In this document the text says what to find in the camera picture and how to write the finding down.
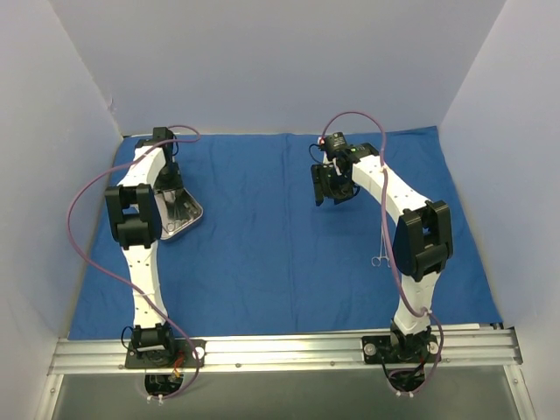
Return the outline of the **steel surgical forceps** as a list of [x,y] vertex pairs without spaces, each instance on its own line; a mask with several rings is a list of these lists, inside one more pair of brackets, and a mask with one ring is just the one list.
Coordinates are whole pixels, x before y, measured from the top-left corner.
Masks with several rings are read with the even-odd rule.
[[382,265],[385,265],[388,268],[390,267],[390,260],[384,234],[381,234],[379,252],[371,258],[371,264],[374,267],[381,267]]

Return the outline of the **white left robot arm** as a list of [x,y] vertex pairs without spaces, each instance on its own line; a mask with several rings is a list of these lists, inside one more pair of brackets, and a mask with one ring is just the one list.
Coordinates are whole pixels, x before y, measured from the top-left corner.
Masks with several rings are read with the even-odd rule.
[[151,139],[138,141],[135,163],[104,193],[111,234],[123,252],[132,283],[130,350],[157,367],[170,365],[177,354],[158,278],[157,251],[163,223],[155,194],[158,176],[177,172],[172,167],[174,138],[169,129],[157,127]]

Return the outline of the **stainless steel instrument tray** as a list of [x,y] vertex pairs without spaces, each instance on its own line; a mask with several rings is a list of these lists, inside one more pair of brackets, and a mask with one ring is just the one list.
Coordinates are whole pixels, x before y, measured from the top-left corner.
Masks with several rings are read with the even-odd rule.
[[156,192],[155,201],[162,223],[162,241],[178,239],[204,213],[201,204],[185,188]]

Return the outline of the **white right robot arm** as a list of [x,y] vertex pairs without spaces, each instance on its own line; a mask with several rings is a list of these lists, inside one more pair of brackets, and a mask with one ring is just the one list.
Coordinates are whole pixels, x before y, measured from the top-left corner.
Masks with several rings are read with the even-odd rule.
[[435,286],[453,254],[451,210],[412,189],[369,143],[351,145],[335,134],[310,147],[323,153],[311,166],[318,207],[326,199],[348,201],[360,191],[381,206],[381,237],[399,293],[388,350],[408,361],[420,350],[419,338],[429,333]]

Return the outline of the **steel hemostat clamp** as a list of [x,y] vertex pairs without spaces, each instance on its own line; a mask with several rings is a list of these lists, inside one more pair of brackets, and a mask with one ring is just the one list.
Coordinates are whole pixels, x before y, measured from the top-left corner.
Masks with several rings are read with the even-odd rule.
[[188,203],[182,197],[176,197],[174,201],[166,201],[167,223],[169,233],[182,228],[190,221],[191,215]]

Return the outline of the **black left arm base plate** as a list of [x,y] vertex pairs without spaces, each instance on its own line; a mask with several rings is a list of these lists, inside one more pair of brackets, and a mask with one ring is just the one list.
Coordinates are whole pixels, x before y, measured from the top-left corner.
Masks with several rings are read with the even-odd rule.
[[206,342],[202,339],[194,339],[192,343],[194,346],[191,346],[185,339],[175,339],[172,350],[139,351],[129,340],[124,367],[126,369],[202,368]]

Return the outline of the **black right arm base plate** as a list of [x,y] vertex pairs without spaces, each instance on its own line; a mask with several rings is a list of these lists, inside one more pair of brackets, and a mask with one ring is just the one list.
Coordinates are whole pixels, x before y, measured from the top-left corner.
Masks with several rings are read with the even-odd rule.
[[440,361],[438,339],[431,332],[401,335],[388,332],[360,338],[363,359],[369,365],[421,364]]

